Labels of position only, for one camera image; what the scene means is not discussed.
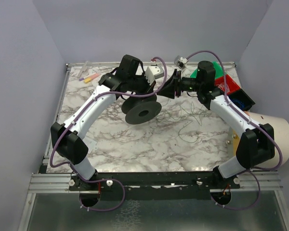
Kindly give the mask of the black cable spool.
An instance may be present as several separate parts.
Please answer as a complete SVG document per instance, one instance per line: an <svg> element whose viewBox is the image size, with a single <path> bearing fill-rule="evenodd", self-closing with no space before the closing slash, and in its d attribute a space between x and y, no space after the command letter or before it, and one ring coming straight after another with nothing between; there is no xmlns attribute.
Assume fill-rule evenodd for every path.
<svg viewBox="0 0 289 231"><path fill-rule="evenodd" d="M121 107L125 114L125 121L131 125L138 125L155 118L161 111L162 106L157 102L154 94L146 98L129 97Z"/></svg>

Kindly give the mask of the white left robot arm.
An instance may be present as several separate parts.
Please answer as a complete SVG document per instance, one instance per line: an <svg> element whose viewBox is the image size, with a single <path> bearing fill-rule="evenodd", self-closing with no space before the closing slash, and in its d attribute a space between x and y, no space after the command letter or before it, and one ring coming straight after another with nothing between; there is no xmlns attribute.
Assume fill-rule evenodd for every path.
<svg viewBox="0 0 289 231"><path fill-rule="evenodd" d="M60 166L53 163L54 153L58 153L64 164L83 179L92 180L97 171L87 158L89 148L84 142L90 127L121 96L127 96L121 110L128 124L138 125L156 117L161 111L158 90L154 90L156 79L166 79L167 75L166 67L154 64L144 68L140 59L124 55L118 67L101 76L92 95L69 119L51 126L51 167Z"/></svg>

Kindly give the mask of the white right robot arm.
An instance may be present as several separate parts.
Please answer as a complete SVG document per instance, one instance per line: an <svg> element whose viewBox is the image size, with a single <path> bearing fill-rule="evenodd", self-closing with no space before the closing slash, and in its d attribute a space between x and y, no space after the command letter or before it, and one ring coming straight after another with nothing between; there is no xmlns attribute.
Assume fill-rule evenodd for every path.
<svg viewBox="0 0 289 231"><path fill-rule="evenodd" d="M235 156L213 169L215 181L230 178L275 156L273 127L252 119L224 96L215 86L213 63L201 61L195 78L182 77L175 70L158 95L174 99L184 91L195 92L198 101L222 118L240 139Z"/></svg>

